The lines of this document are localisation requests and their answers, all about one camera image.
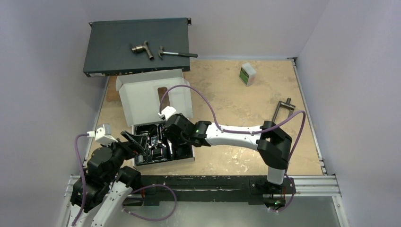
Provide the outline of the white hair clipper kit box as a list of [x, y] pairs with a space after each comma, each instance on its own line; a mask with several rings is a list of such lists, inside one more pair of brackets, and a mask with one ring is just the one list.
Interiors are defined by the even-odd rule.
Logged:
[[184, 88], [188, 84], [181, 69], [117, 77], [115, 88], [120, 95], [127, 125], [132, 127], [134, 135], [143, 136], [142, 145], [146, 148], [133, 159], [135, 167], [181, 164], [195, 160], [191, 145], [176, 147], [163, 137], [165, 123], [158, 115], [159, 109], [165, 107], [161, 99], [164, 94], [162, 89], [177, 86], [168, 92], [165, 100], [178, 113], [193, 117], [191, 92]]

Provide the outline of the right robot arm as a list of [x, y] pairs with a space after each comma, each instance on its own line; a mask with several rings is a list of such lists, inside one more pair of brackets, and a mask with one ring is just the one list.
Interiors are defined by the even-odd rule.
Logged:
[[209, 121], [192, 123], [183, 114], [160, 114], [165, 121], [163, 135], [175, 146], [194, 147], [228, 145], [259, 152], [268, 166], [266, 188], [278, 192], [284, 186], [289, 165], [292, 138], [271, 121], [262, 126], [235, 127]]

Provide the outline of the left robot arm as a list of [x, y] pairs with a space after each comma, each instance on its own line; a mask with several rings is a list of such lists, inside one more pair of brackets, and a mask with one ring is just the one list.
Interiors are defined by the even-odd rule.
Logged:
[[100, 129], [86, 135], [95, 138], [100, 147], [73, 185], [69, 226], [105, 227], [128, 194], [142, 190], [141, 173], [123, 163], [144, 152], [146, 139], [123, 131], [126, 141], [120, 141]]

